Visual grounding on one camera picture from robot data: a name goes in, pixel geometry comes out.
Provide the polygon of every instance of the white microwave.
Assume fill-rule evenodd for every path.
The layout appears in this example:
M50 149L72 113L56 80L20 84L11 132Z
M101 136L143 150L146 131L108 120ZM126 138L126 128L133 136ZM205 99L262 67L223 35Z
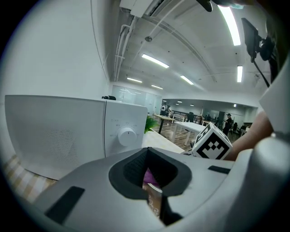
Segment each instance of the white microwave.
M60 179L84 163L141 148L147 108L103 99L6 95L5 114L21 165Z

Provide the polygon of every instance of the gray plastic device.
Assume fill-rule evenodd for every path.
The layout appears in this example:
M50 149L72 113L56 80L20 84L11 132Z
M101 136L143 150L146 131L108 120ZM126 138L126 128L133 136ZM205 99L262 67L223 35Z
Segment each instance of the gray plastic device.
M289 154L289 137L278 134L236 162L153 148L127 151L76 168L34 206L42 225L54 231L244 231L289 181ZM160 218L140 186L147 167L163 190Z

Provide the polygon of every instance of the forearm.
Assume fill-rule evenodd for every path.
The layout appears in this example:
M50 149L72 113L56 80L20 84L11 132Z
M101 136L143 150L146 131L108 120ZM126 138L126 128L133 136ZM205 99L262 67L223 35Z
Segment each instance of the forearm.
M273 128L267 115L265 112L260 112L249 131L232 144L232 151L225 160L235 161L241 151L254 148L259 141L269 137L272 132Z

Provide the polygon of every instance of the dial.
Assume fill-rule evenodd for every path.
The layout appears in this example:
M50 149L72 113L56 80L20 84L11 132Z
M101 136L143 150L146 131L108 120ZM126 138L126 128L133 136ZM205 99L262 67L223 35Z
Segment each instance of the dial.
M129 127L123 127L119 130L119 142L125 147L133 144L136 141L136 138L136 133Z

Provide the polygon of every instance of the fluorescent light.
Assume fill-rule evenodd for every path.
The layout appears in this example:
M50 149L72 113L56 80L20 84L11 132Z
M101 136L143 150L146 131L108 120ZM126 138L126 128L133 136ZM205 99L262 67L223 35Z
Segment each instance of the fluorescent light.
M190 80L188 80L185 76L180 76L180 77L181 77L183 80L185 80L187 83L193 85L193 83L192 83Z
M161 66L164 67L164 68L168 68L168 67L169 67L167 64L164 64L164 63L162 63L161 61L156 60L156 59L154 59L154 58L152 58L152 57L150 57L150 56L147 56L147 55L145 55L145 54L143 54L142 57L145 58L145 59L147 59L147 60L150 60L150 61L152 61L152 62L154 62L154 63L157 63L157 64L161 65Z
M237 82L242 82L243 66L237 67Z
M225 18L225 20L227 22L228 28L230 29L234 46L241 45L239 30L237 29L237 24L236 24L236 21L235 21L233 14L232 14L231 8L230 7L222 7L219 5L218 5L218 7L219 7L221 13L223 14L223 17Z
M131 80L131 81L135 81L135 82L139 82L139 83L142 83L142 81L138 81L138 80L135 80L135 79L132 79L132 78L129 78L127 77L128 80Z
M151 85L151 86L153 86L153 87L155 87L155 88L158 88L158 89L163 89L163 88L160 88L160 87L158 87L158 86L155 86L155 85Z

